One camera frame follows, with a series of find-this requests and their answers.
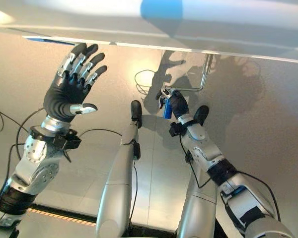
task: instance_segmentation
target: floor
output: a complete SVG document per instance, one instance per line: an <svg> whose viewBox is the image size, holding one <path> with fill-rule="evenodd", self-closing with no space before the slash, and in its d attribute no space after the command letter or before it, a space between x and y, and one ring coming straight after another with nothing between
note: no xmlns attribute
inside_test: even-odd
<svg viewBox="0 0 298 238"><path fill-rule="evenodd" d="M21 122L42 107L55 70L70 49L0 33L0 109ZM197 86L204 55L112 45L100 46L100 50L106 55L103 63L108 71L86 98L99 111L77 116L72 128L79 132L91 128L122 132L130 120L130 102L141 101L142 157L136 163L139 192L133 222L175 230L190 168L178 138L167 133L170 121L161 117L154 98L163 82ZM272 187L283 223L298 237L298 64L216 56L205 89L184 95L191 114L202 104L210 107L205 127L211 139L239 170L260 177ZM40 124L44 116L41 112L27 126ZM16 129L5 120L0 133L0 185ZM73 162L61 162L57 178L37 202L97 214L119 142L117 135L108 132L87 133L81 146L69 152ZM256 185L269 197L262 185ZM220 200L217 219L229 237L238 237Z"/></svg>

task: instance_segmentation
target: metal rod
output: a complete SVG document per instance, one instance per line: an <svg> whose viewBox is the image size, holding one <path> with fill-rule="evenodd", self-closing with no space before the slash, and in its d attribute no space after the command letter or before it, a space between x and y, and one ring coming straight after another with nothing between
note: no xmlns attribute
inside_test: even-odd
<svg viewBox="0 0 298 238"><path fill-rule="evenodd" d="M200 83L199 88L172 88L172 89L173 90L181 90L181 91L194 91L194 92L201 91L204 88L208 74L210 73L212 60L213 60L213 54L205 55L204 64L202 66L202 78L201 78L201 83Z"/></svg>

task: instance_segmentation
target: black wrist strap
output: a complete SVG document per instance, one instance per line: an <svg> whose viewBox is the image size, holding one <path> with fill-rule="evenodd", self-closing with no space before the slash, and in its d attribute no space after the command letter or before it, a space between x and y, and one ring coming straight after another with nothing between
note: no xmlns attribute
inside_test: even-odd
<svg viewBox="0 0 298 238"><path fill-rule="evenodd" d="M195 119L188 121L188 122L184 123L183 125L181 123L173 122L170 124L171 128L169 130L169 133L172 137L178 136L178 135L184 135L189 126L192 126L197 123L198 123L198 121Z"/></svg>

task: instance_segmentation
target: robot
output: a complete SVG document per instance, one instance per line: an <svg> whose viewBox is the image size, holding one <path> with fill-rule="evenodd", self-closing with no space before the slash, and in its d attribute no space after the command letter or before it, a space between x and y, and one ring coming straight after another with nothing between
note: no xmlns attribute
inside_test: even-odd
<svg viewBox="0 0 298 238"><path fill-rule="evenodd" d="M78 148L81 140L70 128L78 114L97 111L94 104L83 103L98 77L107 66L92 69L104 59L104 53L87 59L98 50L97 45L78 44L62 61L44 98L46 118L41 126L33 126L24 145L21 161L0 191L0 238L16 238L21 222L35 197L55 178L64 150ZM262 193L239 172L210 140L203 127L205 107L194 118L189 115L180 91L163 87L157 98L165 110L173 112L178 123L170 134L179 135L187 148L186 161L197 172L188 185L179 223L178 238L212 238L214 236L216 186L225 209L236 228L246 238L294 238L278 220L272 205ZM109 173L99 206L97 238L121 237L129 226L131 207L132 162L138 160L138 129L142 126L142 109L138 101L131 103L131 122L123 133L121 146ZM199 186L207 173L214 183Z"/></svg>

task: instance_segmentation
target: robotic arm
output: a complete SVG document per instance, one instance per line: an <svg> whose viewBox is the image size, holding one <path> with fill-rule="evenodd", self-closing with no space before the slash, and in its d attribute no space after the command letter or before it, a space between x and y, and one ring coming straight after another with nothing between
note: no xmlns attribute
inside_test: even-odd
<svg viewBox="0 0 298 238"><path fill-rule="evenodd" d="M181 93L163 88L157 97L162 105L167 103L166 107L170 106L180 127L184 128L183 145L191 160L218 186L225 209L239 232L246 238L294 238L282 223L275 220L270 202L224 157L205 129L189 115L187 102Z"/></svg>
<svg viewBox="0 0 298 238"><path fill-rule="evenodd" d="M104 65L90 73L105 57L100 53L86 62L97 50L96 44L78 44L58 68L44 98L47 116L41 126L31 127L22 159L0 191L0 237L17 237L15 227L58 173L64 150L79 146L80 139L70 129L70 123L77 114L97 110L95 105L83 101L96 79L107 70Z"/></svg>

